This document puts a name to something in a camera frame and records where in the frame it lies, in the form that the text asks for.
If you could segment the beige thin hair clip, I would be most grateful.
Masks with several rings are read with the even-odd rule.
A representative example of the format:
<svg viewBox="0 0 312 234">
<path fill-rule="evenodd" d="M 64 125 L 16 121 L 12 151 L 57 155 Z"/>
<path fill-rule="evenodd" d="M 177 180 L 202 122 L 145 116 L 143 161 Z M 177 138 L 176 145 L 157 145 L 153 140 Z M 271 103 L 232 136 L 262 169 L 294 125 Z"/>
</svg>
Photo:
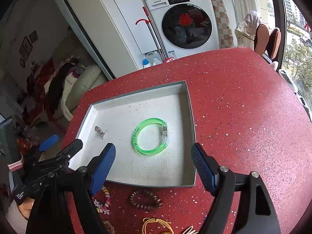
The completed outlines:
<svg viewBox="0 0 312 234">
<path fill-rule="evenodd" d="M 182 234 L 198 234 L 198 231 L 194 229 L 194 226 L 187 227 Z"/>
</svg>

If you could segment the blue cap detergent bottle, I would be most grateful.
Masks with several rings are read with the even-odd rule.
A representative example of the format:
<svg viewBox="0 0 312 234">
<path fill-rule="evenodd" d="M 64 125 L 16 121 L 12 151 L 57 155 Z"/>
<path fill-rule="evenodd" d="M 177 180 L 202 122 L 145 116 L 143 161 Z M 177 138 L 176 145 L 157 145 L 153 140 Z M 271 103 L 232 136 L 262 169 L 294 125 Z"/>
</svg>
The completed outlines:
<svg viewBox="0 0 312 234">
<path fill-rule="evenodd" d="M 142 64 L 144 69 L 152 66 L 148 59 L 143 59 Z"/>
</svg>

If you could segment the checkered hanging towel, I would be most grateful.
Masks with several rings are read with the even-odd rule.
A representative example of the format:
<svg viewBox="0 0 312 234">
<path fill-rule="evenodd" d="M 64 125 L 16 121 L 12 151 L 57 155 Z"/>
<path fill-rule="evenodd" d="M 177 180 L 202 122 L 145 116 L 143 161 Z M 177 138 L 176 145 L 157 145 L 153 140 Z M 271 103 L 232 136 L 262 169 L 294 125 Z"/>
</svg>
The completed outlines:
<svg viewBox="0 0 312 234">
<path fill-rule="evenodd" d="M 227 11 L 223 0 L 211 0 L 215 14 L 217 31 L 219 37 L 219 47 L 221 49 L 233 48 L 234 37 L 233 31 L 230 28 L 230 19 L 227 15 Z"/>
</svg>

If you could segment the silver heart earring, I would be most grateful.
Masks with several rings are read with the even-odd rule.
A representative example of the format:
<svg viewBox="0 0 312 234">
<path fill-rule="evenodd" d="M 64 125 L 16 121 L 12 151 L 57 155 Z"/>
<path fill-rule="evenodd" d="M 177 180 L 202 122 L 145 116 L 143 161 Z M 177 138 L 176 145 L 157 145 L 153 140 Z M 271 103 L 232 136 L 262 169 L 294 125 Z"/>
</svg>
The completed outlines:
<svg viewBox="0 0 312 234">
<path fill-rule="evenodd" d="M 102 129 L 99 127 L 99 126 L 95 126 L 94 128 L 95 130 L 95 133 L 101 138 L 101 139 L 104 139 L 104 136 L 105 136 L 105 132 L 102 131 Z"/>
</svg>

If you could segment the pile of clothes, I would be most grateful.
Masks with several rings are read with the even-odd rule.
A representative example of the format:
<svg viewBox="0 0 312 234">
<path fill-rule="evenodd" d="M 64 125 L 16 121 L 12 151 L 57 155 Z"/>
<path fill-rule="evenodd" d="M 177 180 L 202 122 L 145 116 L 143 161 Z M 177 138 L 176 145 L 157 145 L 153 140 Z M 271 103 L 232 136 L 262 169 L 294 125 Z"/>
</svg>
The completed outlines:
<svg viewBox="0 0 312 234">
<path fill-rule="evenodd" d="M 89 65 L 84 65 L 79 58 L 70 56 L 55 68 L 50 58 L 40 68 L 35 66 L 27 78 L 27 95 L 34 99 L 35 107 L 28 110 L 24 107 L 23 121 L 32 127 L 36 124 L 42 112 L 47 114 L 48 120 L 56 122 L 55 113 L 59 109 L 66 78 L 74 83 Z"/>
</svg>

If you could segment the grey shallow tray box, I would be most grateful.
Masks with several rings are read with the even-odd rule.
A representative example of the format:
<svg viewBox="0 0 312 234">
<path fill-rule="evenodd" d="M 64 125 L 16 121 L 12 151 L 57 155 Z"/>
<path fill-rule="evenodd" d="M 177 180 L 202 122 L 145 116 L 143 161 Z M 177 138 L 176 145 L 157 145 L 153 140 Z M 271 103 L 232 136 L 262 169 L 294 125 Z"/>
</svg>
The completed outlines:
<svg viewBox="0 0 312 234">
<path fill-rule="evenodd" d="M 158 118 L 167 123 L 167 147 L 161 126 L 151 124 L 138 134 L 139 149 L 132 135 L 140 122 Z M 87 165 L 108 143 L 116 156 L 107 180 L 115 183 L 174 188 L 195 185 L 196 169 L 191 159 L 195 126 L 187 84 L 184 81 L 145 88 L 91 104 L 77 133 L 82 149 L 70 160 L 72 170 Z"/>
</svg>

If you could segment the green translucent bangle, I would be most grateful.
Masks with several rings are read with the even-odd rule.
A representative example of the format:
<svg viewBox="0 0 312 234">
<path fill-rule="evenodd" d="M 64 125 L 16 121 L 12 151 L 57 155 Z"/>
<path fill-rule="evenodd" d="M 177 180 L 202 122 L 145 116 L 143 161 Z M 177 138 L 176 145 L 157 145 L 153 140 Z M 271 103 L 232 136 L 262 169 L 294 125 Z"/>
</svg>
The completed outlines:
<svg viewBox="0 0 312 234">
<path fill-rule="evenodd" d="M 140 122 L 132 135 L 132 144 L 143 155 L 156 155 L 169 146 L 168 125 L 159 118 Z"/>
</svg>

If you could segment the brown round chair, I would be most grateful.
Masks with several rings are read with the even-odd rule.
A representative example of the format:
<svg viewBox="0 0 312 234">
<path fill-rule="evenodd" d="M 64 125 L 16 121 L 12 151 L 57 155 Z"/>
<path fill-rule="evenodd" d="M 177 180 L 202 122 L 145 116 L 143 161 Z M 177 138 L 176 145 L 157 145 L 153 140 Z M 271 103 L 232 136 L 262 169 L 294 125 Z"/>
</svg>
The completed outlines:
<svg viewBox="0 0 312 234">
<path fill-rule="evenodd" d="M 281 32 L 280 29 L 276 27 L 270 33 L 269 40 L 265 48 L 271 60 L 273 60 L 276 57 L 280 47 L 280 42 L 281 42 Z"/>
<path fill-rule="evenodd" d="M 260 24 L 255 33 L 254 38 L 254 51 L 262 56 L 265 52 L 265 48 L 267 46 L 267 43 L 269 41 L 269 30 L 264 24 Z"/>
</svg>

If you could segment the red handled mop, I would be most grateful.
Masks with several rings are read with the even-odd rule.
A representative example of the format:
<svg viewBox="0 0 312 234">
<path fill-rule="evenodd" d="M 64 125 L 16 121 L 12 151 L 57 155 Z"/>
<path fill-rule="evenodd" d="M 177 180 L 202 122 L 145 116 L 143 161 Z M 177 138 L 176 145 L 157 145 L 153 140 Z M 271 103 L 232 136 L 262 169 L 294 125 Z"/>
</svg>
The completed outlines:
<svg viewBox="0 0 312 234">
<path fill-rule="evenodd" d="M 167 62 L 169 60 L 168 58 L 168 55 L 166 54 L 166 50 L 165 50 L 165 47 L 162 43 L 162 40 L 161 38 L 159 37 L 158 35 L 158 32 L 157 32 L 157 29 L 153 26 L 153 21 L 152 21 L 152 18 L 151 16 L 149 15 L 149 11 L 148 9 L 143 6 L 142 7 L 144 13 L 145 13 L 145 19 L 138 19 L 136 22 L 135 22 L 135 25 L 138 25 L 140 22 L 144 22 L 146 24 L 146 26 L 148 27 L 149 29 L 149 32 L 152 36 L 152 39 L 155 43 L 155 46 L 157 48 L 157 51 L 161 57 L 161 60 L 163 61 L 163 63 Z"/>
</svg>

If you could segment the beige leather sofa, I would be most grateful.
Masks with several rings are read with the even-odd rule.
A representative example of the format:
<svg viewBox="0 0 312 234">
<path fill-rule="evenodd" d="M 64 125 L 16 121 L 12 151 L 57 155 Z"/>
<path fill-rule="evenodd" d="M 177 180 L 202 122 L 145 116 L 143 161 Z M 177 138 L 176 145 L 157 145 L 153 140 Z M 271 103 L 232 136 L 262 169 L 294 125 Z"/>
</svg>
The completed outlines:
<svg viewBox="0 0 312 234">
<path fill-rule="evenodd" d="M 74 110 L 83 95 L 93 88 L 108 82 L 108 79 L 98 65 L 74 66 L 65 77 L 59 105 L 54 112 L 55 119 L 73 119 Z"/>
</svg>

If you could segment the white tall cabinet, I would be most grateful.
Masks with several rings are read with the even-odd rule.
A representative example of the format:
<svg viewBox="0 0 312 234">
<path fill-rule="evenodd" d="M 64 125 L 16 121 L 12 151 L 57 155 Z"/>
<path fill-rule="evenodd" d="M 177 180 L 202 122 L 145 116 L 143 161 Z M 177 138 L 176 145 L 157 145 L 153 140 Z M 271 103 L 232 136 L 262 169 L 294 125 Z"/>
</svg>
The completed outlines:
<svg viewBox="0 0 312 234">
<path fill-rule="evenodd" d="M 143 68 L 157 50 L 143 19 L 143 0 L 66 0 L 113 76 Z"/>
</svg>

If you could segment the white front-load washing machine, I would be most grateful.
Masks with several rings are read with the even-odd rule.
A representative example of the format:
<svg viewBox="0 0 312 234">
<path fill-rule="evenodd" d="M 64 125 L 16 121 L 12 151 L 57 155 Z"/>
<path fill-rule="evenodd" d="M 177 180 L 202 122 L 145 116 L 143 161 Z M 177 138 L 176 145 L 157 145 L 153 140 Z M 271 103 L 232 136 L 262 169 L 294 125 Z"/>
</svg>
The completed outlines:
<svg viewBox="0 0 312 234">
<path fill-rule="evenodd" d="M 145 0 L 168 58 L 219 49 L 211 0 Z"/>
</svg>

